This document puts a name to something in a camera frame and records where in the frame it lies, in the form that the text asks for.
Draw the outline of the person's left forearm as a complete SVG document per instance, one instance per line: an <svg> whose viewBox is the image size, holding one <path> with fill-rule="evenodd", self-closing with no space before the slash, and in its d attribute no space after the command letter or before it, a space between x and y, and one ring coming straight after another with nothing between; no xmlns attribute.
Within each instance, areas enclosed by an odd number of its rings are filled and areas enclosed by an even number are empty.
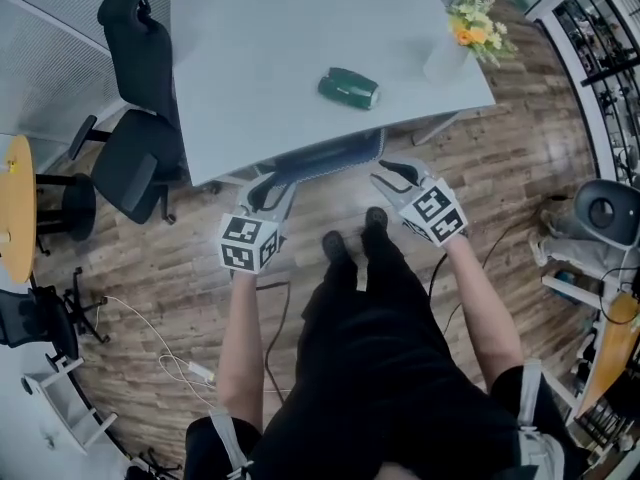
<svg viewBox="0 0 640 480"><path fill-rule="evenodd" d="M257 304L257 276L236 271L229 319L222 342L217 393L237 419L263 431L264 364Z"/></svg>

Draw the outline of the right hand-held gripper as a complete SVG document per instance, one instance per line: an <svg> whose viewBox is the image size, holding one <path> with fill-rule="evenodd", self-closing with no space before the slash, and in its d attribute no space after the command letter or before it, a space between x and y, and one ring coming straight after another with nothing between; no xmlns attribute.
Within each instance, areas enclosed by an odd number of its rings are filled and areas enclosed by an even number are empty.
<svg viewBox="0 0 640 480"><path fill-rule="evenodd" d="M373 186L413 231L442 247L465 230L468 221L454 191L443 178L434 178L424 161L409 156L383 156L379 164L410 184L400 189L380 175L370 176Z"/></svg>

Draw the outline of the yellow artificial flowers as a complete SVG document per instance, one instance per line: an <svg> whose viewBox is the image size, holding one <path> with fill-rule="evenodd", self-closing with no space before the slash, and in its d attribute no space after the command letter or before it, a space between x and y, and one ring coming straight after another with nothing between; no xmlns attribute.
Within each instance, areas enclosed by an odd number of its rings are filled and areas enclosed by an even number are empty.
<svg viewBox="0 0 640 480"><path fill-rule="evenodd" d="M449 30L457 45L482 63L500 66L518 48L508 38L507 26L491 17L495 0L453 0L446 8Z"/></svg>

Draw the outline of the person's left black shoe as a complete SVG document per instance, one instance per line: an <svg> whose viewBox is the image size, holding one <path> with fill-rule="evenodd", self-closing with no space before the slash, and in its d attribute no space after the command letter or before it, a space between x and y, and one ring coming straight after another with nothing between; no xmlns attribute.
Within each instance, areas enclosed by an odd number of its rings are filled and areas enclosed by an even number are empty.
<svg viewBox="0 0 640 480"><path fill-rule="evenodd" d="M349 258L344 239L338 231L330 231L322 238L322 250L331 264L338 264Z"/></svg>

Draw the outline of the person's black shoe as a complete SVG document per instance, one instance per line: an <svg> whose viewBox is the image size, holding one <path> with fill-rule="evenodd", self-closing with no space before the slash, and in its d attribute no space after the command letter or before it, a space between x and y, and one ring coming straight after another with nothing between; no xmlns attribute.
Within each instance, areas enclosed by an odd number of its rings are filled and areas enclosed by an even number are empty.
<svg viewBox="0 0 640 480"><path fill-rule="evenodd" d="M388 215L380 207L370 207L365 214L365 232L387 233Z"/></svg>
<svg viewBox="0 0 640 480"><path fill-rule="evenodd" d="M322 250L331 264L338 264L349 258L344 239L338 231L330 231L322 238Z"/></svg>

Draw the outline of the black office chair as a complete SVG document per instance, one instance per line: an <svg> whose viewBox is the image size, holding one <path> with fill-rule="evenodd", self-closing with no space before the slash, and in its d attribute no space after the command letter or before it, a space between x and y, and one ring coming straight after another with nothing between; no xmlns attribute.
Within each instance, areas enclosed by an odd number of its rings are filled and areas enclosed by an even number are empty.
<svg viewBox="0 0 640 480"><path fill-rule="evenodd" d="M151 16L148 0L103 0L97 20L104 29L120 97L133 107L112 131L96 130L90 115L68 156L88 142L102 142L91 180L98 192L137 224L155 208L172 225L169 187L183 178L184 153L173 87L173 50L166 28Z"/></svg>

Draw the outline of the round wooden table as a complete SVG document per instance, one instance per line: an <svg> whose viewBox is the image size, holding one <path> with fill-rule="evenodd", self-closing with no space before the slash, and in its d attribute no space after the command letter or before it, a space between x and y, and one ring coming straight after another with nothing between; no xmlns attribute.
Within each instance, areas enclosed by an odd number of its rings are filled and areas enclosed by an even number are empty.
<svg viewBox="0 0 640 480"><path fill-rule="evenodd" d="M8 161L14 163L12 173L3 171ZM41 185L64 188L58 209L37 209ZM27 137L18 135L11 139L0 156L0 260L13 282L25 283L30 279L39 237L67 233L82 241L93 229L95 214L95 190L88 176L38 174Z"/></svg>

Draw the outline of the black mesh chair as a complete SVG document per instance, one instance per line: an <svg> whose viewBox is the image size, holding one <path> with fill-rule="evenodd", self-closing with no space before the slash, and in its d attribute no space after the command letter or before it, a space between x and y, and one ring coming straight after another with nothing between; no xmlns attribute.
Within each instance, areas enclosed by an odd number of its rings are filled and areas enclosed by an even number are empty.
<svg viewBox="0 0 640 480"><path fill-rule="evenodd" d="M89 306L81 305L77 267L73 273L73 287L59 296L54 286L32 287L26 294L0 290L0 345L17 348L28 343L50 342L57 354L45 358L54 370L61 359L79 358L78 335L90 333L99 343L110 341L100 335L86 314L107 304L106 297Z"/></svg>

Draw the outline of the person's right forearm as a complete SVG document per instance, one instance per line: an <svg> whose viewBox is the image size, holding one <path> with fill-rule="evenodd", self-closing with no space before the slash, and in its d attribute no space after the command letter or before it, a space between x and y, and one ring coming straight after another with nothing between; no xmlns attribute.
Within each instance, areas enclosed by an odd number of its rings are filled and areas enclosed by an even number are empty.
<svg viewBox="0 0 640 480"><path fill-rule="evenodd" d="M524 364L520 336L468 238L456 234L444 249L453 268L470 341L491 390L501 374Z"/></svg>

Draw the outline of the black metal railing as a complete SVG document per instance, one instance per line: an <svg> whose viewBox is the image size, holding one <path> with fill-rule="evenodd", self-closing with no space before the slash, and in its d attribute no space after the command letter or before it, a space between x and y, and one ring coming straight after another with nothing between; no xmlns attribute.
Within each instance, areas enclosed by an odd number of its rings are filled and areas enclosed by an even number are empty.
<svg viewBox="0 0 640 480"><path fill-rule="evenodd" d="M569 77L597 176L640 189L640 0L541 0L526 17Z"/></svg>

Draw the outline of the blue office chair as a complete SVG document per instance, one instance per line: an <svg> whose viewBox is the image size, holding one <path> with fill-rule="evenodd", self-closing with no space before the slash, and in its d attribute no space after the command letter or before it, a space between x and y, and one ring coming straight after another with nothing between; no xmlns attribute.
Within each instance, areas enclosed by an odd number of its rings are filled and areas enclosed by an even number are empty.
<svg viewBox="0 0 640 480"><path fill-rule="evenodd" d="M275 187L301 183L377 161L387 138L384 128L328 141L274 160Z"/></svg>

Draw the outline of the white desk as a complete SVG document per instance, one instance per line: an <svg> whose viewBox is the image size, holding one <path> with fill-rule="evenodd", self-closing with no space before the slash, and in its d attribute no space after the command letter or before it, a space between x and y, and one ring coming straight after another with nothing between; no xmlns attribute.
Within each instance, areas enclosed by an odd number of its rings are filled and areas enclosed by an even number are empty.
<svg viewBox="0 0 640 480"><path fill-rule="evenodd" d="M81 455L87 455L99 439L108 437L118 414L101 416L78 387L74 373L83 364L83 357L54 361L57 370L53 373L23 374L20 381L44 423L45 439L49 443L61 439Z"/></svg>

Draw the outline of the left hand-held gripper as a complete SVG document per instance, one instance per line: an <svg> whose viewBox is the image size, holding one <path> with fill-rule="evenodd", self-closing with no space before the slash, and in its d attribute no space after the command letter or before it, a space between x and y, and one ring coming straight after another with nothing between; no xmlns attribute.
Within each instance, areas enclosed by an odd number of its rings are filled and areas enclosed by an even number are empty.
<svg viewBox="0 0 640 480"><path fill-rule="evenodd" d="M259 274L280 251L283 228L291 211L296 184L288 184L266 208L275 172L258 176L244 185L233 213L225 213L218 233L221 265L233 271Z"/></svg>

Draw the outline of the person's black clothing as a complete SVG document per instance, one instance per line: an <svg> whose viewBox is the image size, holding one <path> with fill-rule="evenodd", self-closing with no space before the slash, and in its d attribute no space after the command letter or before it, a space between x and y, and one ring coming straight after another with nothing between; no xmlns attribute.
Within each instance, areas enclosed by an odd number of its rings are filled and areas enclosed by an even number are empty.
<svg viewBox="0 0 640 480"><path fill-rule="evenodd" d="M387 233L361 233L367 285L329 262L303 311L296 380L263 431L219 403L186 432L184 480L581 480L540 370L491 390L455 364L417 275Z"/></svg>

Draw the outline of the wooden desk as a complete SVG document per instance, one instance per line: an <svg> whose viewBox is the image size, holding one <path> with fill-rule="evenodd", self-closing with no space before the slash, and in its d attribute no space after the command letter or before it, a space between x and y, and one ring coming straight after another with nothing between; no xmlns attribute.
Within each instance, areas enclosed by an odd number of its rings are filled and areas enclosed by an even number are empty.
<svg viewBox="0 0 640 480"><path fill-rule="evenodd" d="M640 316L640 302L617 290L602 299L596 293L549 275L542 277L541 282L597 311L594 361L582 393L574 396L550 371L542 368L546 382L568 405L567 419L572 422L591 409L625 369L640 336L640 324L634 324Z"/></svg>

